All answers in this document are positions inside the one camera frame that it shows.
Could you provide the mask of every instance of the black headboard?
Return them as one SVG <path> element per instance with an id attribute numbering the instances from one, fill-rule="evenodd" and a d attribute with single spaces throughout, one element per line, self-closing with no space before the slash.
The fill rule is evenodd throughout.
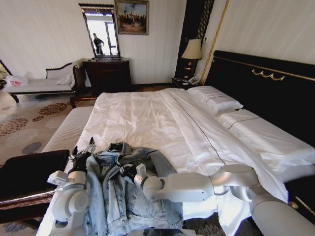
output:
<path id="1" fill-rule="evenodd" d="M 205 85 L 315 147 L 315 65 L 215 51 Z"/>

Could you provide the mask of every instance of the framed painting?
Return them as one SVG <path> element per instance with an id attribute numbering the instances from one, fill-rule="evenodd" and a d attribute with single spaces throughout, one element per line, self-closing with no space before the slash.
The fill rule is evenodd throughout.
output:
<path id="1" fill-rule="evenodd" d="M 149 34 L 149 1 L 115 0 L 119 34 Z"/>

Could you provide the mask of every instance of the white duvet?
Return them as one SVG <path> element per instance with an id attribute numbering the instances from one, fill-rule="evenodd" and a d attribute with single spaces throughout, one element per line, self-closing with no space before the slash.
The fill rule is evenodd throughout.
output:
<path id="1" fill-rule="evenodd" d="M 259 156 L 182 89 L 101 94 L 78 141 L 79 150 L 88 145 L 91 136 L 96 151 L 119 141 L 158 149 L 179 173 L 212 175 L 224 164 L 246 164 L 256 170 L 267 191 L 287 201 L 284 185 Z M 227 235 L 234 235 L 241 221 L 250 216 L 248 203 L 230 192 L 201 203 L 183 203 L 184 219 L 205 218 L 216 211 Z"/>

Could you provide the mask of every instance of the wooden cabinet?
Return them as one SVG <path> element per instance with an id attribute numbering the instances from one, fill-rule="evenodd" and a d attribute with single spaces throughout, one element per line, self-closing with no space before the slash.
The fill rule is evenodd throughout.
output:
<path id="1" fill-rule="evenodd" d="M 93 95 L 131 91 L 129 59 L 92 59 L 84 61 L 83 64 L 92 85 Z"/>

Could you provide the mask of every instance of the lampshade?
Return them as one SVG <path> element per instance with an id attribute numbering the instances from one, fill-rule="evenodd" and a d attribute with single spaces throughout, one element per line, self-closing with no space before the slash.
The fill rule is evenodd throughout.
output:
<path id="1" fill-rule="evenodd" d="M 201 40 L 200 39 L 190 39 L 186 50 L 184 51 L 182 58 L 186 59 L 201 59 Z"/>

